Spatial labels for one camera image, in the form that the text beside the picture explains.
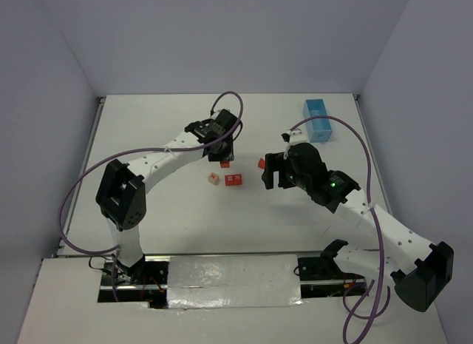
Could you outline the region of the light blue plastic box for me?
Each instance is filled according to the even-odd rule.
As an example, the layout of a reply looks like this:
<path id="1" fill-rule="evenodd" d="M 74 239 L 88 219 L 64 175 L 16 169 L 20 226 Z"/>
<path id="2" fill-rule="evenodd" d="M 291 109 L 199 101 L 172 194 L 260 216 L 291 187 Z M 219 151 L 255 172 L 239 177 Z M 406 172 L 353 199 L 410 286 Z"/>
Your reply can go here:
<path id="1" fill-rule="evenodd" d="M 330 120 L 320 118 L 327 115 L 323 99 L 307 99 L 302 110 L 304 119 L 316 117 L 305 123 L 307 136 L 311 143 L 327 143 L 332 135 Z"/>

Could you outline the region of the natural wood cube red N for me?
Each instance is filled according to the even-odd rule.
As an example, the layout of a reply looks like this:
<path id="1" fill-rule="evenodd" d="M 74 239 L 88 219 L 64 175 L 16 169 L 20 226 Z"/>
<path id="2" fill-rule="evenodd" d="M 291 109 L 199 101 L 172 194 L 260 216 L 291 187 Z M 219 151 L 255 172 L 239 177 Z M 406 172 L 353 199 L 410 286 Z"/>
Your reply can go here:
<path id="1" fill-rule="evenodd" d="M 214 172 L 211 172 L 209 175 L 208 175 L 208 182 L 213 184 L 213 185 L 217 185 L 220 181 L 220 177 L 218 174 L 214 173 Z"/>

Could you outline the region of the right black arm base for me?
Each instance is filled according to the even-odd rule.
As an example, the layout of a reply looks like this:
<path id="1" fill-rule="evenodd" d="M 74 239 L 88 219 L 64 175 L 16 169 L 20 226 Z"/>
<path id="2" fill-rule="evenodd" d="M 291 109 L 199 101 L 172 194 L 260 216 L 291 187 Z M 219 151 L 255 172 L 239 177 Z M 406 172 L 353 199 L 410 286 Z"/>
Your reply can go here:
<path id="1" fill-rule="evenodd" d="M 334 240 L 317 255 L 298 257 L 293 273 L 299 278 L 302 299 L 342 297 L 347 289 L 356 286 L 351 295 L 360 296 L 366 290 L 365 279 L 359 275 L 343 272 L 334 259 L 345 240 Z"/>

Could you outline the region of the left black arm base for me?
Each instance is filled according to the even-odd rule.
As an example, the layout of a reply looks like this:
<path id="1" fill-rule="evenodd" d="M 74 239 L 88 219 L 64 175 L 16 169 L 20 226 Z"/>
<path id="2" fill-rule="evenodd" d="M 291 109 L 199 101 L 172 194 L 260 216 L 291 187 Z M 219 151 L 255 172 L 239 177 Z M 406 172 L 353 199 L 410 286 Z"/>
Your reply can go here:
<path id="1" fill-rule="evenodd" d="M 168 307 L 167 284 L 169 262 L 144 260 L 137 268 L 126 271 L 117 264 L 105 262 L 98 291 L 99 303 L 146 303 L 150 308 Z"/>

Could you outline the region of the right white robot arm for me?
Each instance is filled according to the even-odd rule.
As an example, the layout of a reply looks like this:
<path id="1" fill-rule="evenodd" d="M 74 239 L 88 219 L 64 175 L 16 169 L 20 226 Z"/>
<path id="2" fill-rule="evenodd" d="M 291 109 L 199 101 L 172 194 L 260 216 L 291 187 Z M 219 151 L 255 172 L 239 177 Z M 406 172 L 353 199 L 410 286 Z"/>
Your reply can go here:
<path id="1" fill-rule="evenodd" d="M 381 240 L 379 253 L 371 254 L 334 240 L 324 250 L 328 263 L 342 272 L 377 277 L 384 264 L 384 284 L 392 287 L 410 308 L 425 312 L 452 279 L 454 250 L 414 233 L 386 210 L 370 205 L 367 193 L 349 175 L 329 170 L 317 148 L 309 143 L 268 153 L 262 180 L 266 189 L 298 187 L 310 199 L 346 220 L 366 235 Z"/>

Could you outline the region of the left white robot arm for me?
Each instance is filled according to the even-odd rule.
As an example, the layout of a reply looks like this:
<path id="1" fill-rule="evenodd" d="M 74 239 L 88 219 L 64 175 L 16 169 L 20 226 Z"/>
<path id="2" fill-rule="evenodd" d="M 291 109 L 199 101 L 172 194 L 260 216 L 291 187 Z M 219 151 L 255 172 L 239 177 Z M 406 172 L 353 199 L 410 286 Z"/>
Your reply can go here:
<path id="1" fill-rule="evenodd" d="M 139 225 L 146 215 L 146 195 L 178 169 L 207 158 L 231 161 L 237 117 L 222 109 L 210 118 L 190 123 L 162 152 L 150 152 L 123 163 L 110 161 L 105 168 L 95 201 L 109 224 L 118 246 L 117 267 L 126 280 L 143 279 L 145 255 L 140 245 Z"/>

